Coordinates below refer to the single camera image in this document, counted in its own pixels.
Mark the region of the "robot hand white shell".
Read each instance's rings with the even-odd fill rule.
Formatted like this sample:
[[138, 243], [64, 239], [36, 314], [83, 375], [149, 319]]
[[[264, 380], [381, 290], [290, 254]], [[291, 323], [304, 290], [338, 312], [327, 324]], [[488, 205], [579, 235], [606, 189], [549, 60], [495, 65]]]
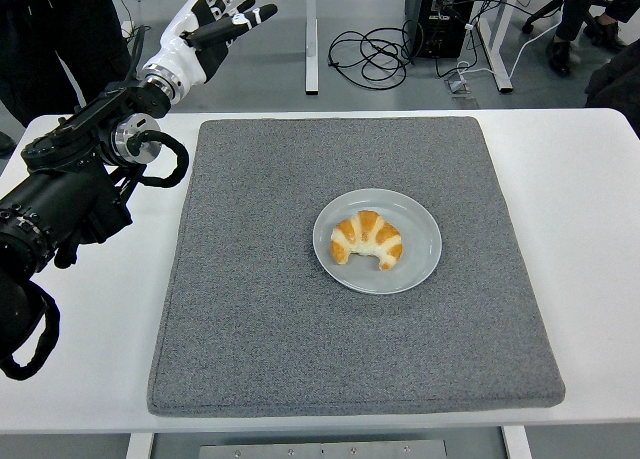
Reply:
[[256, 0], [187, 0], [161, 35], [159, 51], [141, 70], [178, 96], [208, 82], [231, 44], [276, 15], [274, 4]]

